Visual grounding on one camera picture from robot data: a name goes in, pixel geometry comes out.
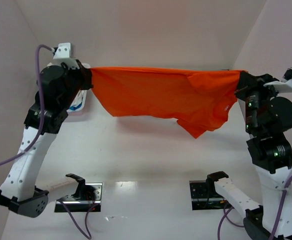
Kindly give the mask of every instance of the white floor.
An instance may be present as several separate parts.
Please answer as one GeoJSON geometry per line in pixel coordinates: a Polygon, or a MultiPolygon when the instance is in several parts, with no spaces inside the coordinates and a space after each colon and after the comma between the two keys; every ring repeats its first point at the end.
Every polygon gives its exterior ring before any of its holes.
{"type": "MultiPolygon", "coordinates": [[[[216,240],[222,210],[192,211],[187,180],[106,182],[101,212],[89,216],[94,240],[216,240]]],[[[84,213],[75,218],[84,227],[84,213]]],[[[230,218],[240,222],[234,211],[230,218]]],[[[84,240],[67,213],[54,204],[37,218],[10,213],[2,240],[84,240]]],[[[242,228],[224,222],[222,240],[249,240],[242,228]]]]}
{"type": "MultiPolygon", "coordinates": [[[[215,240],[222,211],[192,211],[189,181],[225,171],[261,202],[248,138],[237,103],[222,128],[194,139],[173,119],[111,117],[90,92],[84,114],[68,118],[62,126],[37,182],[67,173],[104,182],[101,212],[89,217],[96,240],[215,240]]],[[[84,216],[75,214],[81,226],[84,216]]],[[[230,216],[239,220],[235,211],[230,216]]],[[[85,238],[67,213],[54,213],[50,204],[35,219],[9,214],[2,240],[20,239],[85,238]]],[[[249,238],[243,229],[225,222],[222,239],[249,238]]]]}

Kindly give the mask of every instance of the orange cloth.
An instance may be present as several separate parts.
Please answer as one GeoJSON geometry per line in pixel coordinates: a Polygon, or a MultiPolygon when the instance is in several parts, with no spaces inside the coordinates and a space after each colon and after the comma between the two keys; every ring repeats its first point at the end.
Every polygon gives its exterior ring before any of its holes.
{"type": "Polygon", "coordinates": [[[112,116],[176,118],[194,138],[228,120],[241,73],[149,67],[94,67],[91,71],[92,91],[112,116]]]}

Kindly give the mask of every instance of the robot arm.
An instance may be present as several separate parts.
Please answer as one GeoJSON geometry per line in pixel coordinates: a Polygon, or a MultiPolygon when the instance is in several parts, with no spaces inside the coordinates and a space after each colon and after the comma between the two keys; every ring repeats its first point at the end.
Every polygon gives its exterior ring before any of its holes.
{"type": "MultiPolygon", "coordinates": [[[[31,218],[39,216],[49,202],[69,194],[79,197],[85,189],[85,180],[74,174],[67,174],[60,181],[41,188],[35,186],[45,155],[68,116],[67,109],[80,90],[93,87],[90,69],[84,68],[79,60],[73,58],[73,46],[70,43],[61,43],[54,48],[53,60],[56,65],[48,66],[40,73],[45,105],[41,135],[29,151],[15,160],[0,186],[0,205],[31,218]]],[[[39,129],[38,92],[24,123],[18,153],[31,144],[39,129]]]]}
{"type": "Polygon", "coordinates": [[[247,141],[261,183],[262,205],[240,191],[224,172],[207,176],[207,186],[223,196],[243,218],[253,240],[268,240],[273,230],[283,190],[287,191],[274,239],[292,240],[292,192],[285,183],[292,175],[292,147],[284,133],[292,128],[292,102],[278,93],[292,93],[292,68],[283,80],[269,74],[242,72],[235,95],[245,101],[247,141]]]}

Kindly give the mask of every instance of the cable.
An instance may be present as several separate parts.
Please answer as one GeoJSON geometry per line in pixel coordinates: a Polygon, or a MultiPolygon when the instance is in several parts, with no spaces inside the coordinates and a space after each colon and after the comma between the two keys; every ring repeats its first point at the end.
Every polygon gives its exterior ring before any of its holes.
{"type": "Polygon", "coordinates": [[[38,81],[39,104],[40,104],[40,120],[39,120],[38,132],[36,136],[34,137],[34,139],[31,141],[31,143],[28,145],[28,147],[24,149],[24,151],[18,153],[17,155],[11,158],[8,158],[5,161],[0,162],[0,166],[10,163],[11,161],[14,161],[20,158],[21,156],[23,156],[27,151],[29,151],[32,148],[32,146],[36,143],[37,139],[40,137],[42,133],[43,126],[44,126],[44,114],[45,114],[44,93],[43,93],[41,74],[40,74],[40,50],[42,48],[50,50],[50,51],[54,50],[53,48],[49,46],[41,44],[36,48],[36,51],[35,51],[35,70],[36,70],[36,77],[38,81]]]}
{"type": "Polygon", "coordinates": [[[90,204],[90,198],[88,197],[88,194],[86,193],[86,197],[87,197],[87,202],[88,202],[88,209],[90,209],[91,204],[90,204]]]}
{"type": "Polygon", "coordinates": [[[198,206],[200,206],[202,209],[207,208],[208,203],[209,203],[209,201],[210,201],[210,192],[207,191],[207,200],[206,200],[206,203],[205,203],[204,206],[200,204],[200,199],[198,198],[197,190],[195,191],[195,194],[196,194],[196,198],[197,198],[197,204],[198,204],[198,206]]]}
{"type": "Polygon", "coordinates": [[[236,223],[234,223],[232,220],[230,220],[230,218],[227,216],[226,214],[226,207],[229,205],[229,203],[226,203],[224,208],[223,208],[223,211],[224,211],[224,216],[226,217],[226,219],[228,220],[228,222],[230,222],[232,225],[234,225],[235,227],[238,227],[238,228],[244,228],[245,226],[244,225],[238,225],[236,223]]]}
{"type": "Polygon", "coordinates": [[[233,210],[234,207],[231,206],[230,209],[228,209],[227,212],[225,212],[224,216],[222,216],[220,222],[219,222],[219,225],[218,225],[218,230],[217,230],[217,239],[218,240],[221,240],[221,228],[222,228],[222,223],[224,221],[224,219],[227,217],[227,215],[230,213],[231,210],[233,210]]]}
{"type": "MultiPolygon", "coordinates": [[[[292,182],[292,175],[286,181],[286,183],[284,185],[284,188],[285,189],[288,188],[291,185],[291,182],[292,182]]],[[[282,191],[282,195],[281,195],[281,199],[280,199],[280,202],[279,202],[279,207],[278,207],[278,212],[277,212],[277,215],[276,215],[274,227],[272,228],[272,231],[271,231],[271,234],[270,234],[268,240],[273,240],[273,238],[275,236],[275,233],[277,231],[277,228],[278,228],[278,225],[279,225],[279,222],[280,222],[280,219],[281,219],[281,215],[282,215],[282,211],[283,211],[286,195],[287,195],[287,190],[283,190],[282,191]]]]}
{"type": "Polygon", "coordinates": [[[88,226],[87,226],[87,219],[88,219],[88,214],[99,204],[99,203],[96,203],[94,204],[90,209],[88,209],[88,211],[86,212],[86,215],[85,215],[85,228],[86,228],[86,231],[87,231],[87,234],[81,229],[81,227],[78,225],[78,223],[76,222],[74,216],[72,215],[71,211],[69,210],[69,208],[67,207],[67,205],[65,203],[63,203],[63,201],[61,200],[57,200],[58,202],[61,203],[61,205],[65,208],[66,212],[69,214],[72,222],[75,224],[76,228],[81,232],[81,234],[83,234],[88,240],[91,240],[92,239],[92,234],[90,232],[90,230],[88,229],[88,226]]]}

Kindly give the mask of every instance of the black clamp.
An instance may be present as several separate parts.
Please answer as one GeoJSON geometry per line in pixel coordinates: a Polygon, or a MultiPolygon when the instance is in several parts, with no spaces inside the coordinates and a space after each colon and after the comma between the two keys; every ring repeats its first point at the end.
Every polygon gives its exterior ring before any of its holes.
{"type": "Polygon", "coordinates": [[[218,171],[207,175],[206,185],[210,194],[216,194],[214,183],[223,178],[229,178],[229,176],[223,171],[218,171]]]}
{"type": "Polygon", "coordinates": [[[86,185],[86,181],[84,178],[77,176],[75,174],[69,173],[66,175],[68,178],[72,178],[78,182],[78,187],[76,189],[76,192],[71,195],[74,199],[81,199],[86,197],[86,193],[91,193],[92,200],[94,201],[96,199],[95,194],[95,188],[91,185],[86,185]]]}

